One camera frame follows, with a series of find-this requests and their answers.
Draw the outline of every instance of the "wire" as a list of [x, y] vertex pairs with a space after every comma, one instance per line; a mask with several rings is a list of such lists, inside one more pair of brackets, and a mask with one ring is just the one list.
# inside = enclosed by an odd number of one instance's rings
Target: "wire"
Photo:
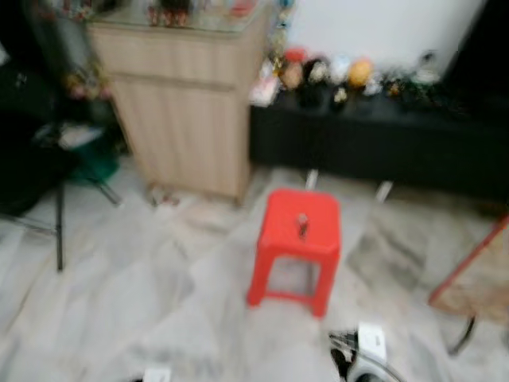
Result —
[[337, 335], [333, 334], [332, 332], [328, 335], [333, 345], [337, 346], [338, 343], [340, 344], [340, 347], [346, 347], [352, 352], [356, 352], [356, 355], [365, 359], [366, 361], [371, 362], [372, 364], [378, 366], [381, 368], [384, 372], [392, 376], [395, 380], [398, 382], [406, 382], [391, 366], [387, 366], [382, 364], [380, 361], [377, 361], [375, 358], [368, 356], [366, 353], [360, 352], [354, 345], [351, 345], [351, 343], [355, 343], [352, 340], [348, 339], [348, 335]]

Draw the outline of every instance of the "cabinet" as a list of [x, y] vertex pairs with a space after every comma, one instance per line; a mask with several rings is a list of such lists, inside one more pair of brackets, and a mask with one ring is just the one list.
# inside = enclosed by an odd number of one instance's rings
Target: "cabinet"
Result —
[[154, 28], [129, 15], [95, 19], [89, 33], [147, 183], [241, 201], [250, 174], [248, 96], [270, 7], [260, 3], [248, 18], [213, 29]]

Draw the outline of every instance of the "stool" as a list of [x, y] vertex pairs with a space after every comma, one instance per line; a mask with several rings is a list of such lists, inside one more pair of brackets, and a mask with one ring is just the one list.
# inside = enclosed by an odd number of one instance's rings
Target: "stool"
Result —
[[[321, 266], [311, 297], [266, 290], [270, 270], [279, 256], [290, 256]], [[264, 297], [288, 298], [311, 306], [313, 315], [327, 313], [328, 298], [340, 261], [340, 206], [323, 193], [279, 189], [267, 203], [258, 238], [256, 264], [247, 295], [250, 306]]]

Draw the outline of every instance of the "glass top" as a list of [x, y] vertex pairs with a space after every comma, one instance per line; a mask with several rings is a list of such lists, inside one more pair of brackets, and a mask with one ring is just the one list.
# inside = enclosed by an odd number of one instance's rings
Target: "glass top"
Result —
[[148, 7], [145, 1], [131, 0], [125, 2], [123, 6], [105, 14], [93, 15], [88, 21], [90, 23], [105, 23], [117, 25], [120, 27], [146, 27], [147, 29], [158, 29], [168, 31], [202, 31], [218, 33], [239, 33], [251, 23], [260, 13], [265, 4], [265, 0], [258, 0], [253, 10], [244, 17], [231, 16], [227, 9], [217, 7], [210, 10], [192, 10], [189, 12], [188, 20], [185, 26], [165, 28], [162, 18], [158, 26], [150, 26]]

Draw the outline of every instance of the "marble floor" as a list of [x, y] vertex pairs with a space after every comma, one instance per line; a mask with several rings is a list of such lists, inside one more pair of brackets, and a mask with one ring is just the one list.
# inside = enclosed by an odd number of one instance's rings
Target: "marble floor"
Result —
[[[257, 170], [242, 207], [177, 193], [179, 205], [153, 209], [130, 159], [111, 186], [123, 207], [66, 187], [61, 275], [52, 237], [0, 223], [1, 382], [121, 382], [165, 365], [175, 382], [334, 381], [327, 332], [359, 321], [383, 327], [408, 382], [509, 380], [503, 328], [480, 324], [450, 358], [464, 319], [425, 304], [493, 225], [466, 200], [396, 187], [380, 205], [375, 184], [322, 175], [318, 190], [341, 203], [343, 253], [319, 322], [291, 302], [245, 304], [266, 198], [303, 188], [297, 171]], [[53, 215], [51, 196], [30, 213]], [[302, 288], [305, 270], [280, 263], [271, 283]]]

